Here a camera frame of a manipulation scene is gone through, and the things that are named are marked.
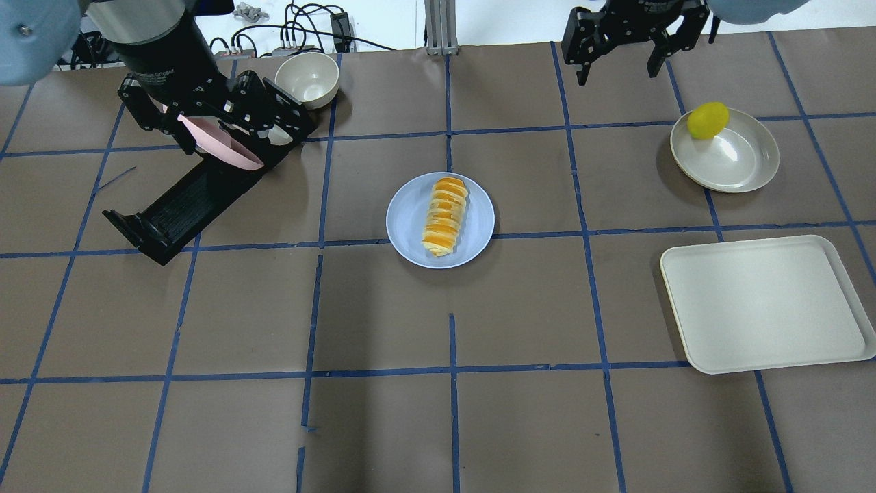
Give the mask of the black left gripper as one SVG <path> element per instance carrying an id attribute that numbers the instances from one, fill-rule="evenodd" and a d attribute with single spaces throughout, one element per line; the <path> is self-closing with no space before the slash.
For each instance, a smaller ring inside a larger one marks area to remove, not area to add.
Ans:
<path id="1" fill-rule="evenodd" d="M 144 131 L 170 136 L 185 154 L 196 140 L 180 119 L 219 116 L 223 130 L 267 140 L 275 146 L 305 141 L 305 106 L 275 82 L 253 70 L 237 76 L 227 90 L 209 44 L 194 18 L 147 42 L 116 44 L 129 69 L 118 96 Z M 168 109 L 160 110 L 156 103 Z"/>

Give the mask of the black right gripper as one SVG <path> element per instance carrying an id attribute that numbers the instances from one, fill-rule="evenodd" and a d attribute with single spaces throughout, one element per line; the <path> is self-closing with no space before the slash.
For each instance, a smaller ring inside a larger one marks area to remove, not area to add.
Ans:
<path id="1" fill-rule="evenodd" d="M 709 15 L 706 3 L 684 1 L 607 1 L 601 10 L 575 7 L 567 17 L 561 53 L 566 65 L 576 67 L 578 84 L 584 86 L 595 60 L 616 46 L 651 40 L 647 72 L 655 78 L 667 58 L 695 47 Z"/>

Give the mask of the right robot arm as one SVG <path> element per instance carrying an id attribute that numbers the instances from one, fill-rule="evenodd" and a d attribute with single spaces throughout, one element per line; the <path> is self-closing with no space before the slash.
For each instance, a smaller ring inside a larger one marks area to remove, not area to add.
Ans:
<path id="1" fill-rule="evenodd" d="M 754 25 L 788 14 L 803 1 L 607 1 L 599 10 L 576 6 L 561 40 L 566 65 L 576 67 L 578 84 L 587 84 L 595 61 L 620 46 L 653 43 L 647 74 L 655 78 L 667 59 L 697 46 L 710 22 L 709 42 L 720 25 Z"/>

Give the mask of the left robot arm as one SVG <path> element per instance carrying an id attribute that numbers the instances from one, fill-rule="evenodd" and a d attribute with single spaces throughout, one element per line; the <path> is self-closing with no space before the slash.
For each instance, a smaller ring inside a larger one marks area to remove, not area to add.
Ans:
<path id="1" fill-rule="evenodd" d="M 2 85 L 47 76 L 94 25 L 128 69 L 120 99 L 144 131 L 169 135 L 186 153 L 197 149 L 198 118 L 219 122 L 219 136 L 260 153 L 270 131 L 298 144 L 315 131 L 304 104 L 274 82 L 246 71 L 219 71 L 188 1 L 3 1 Z"/>

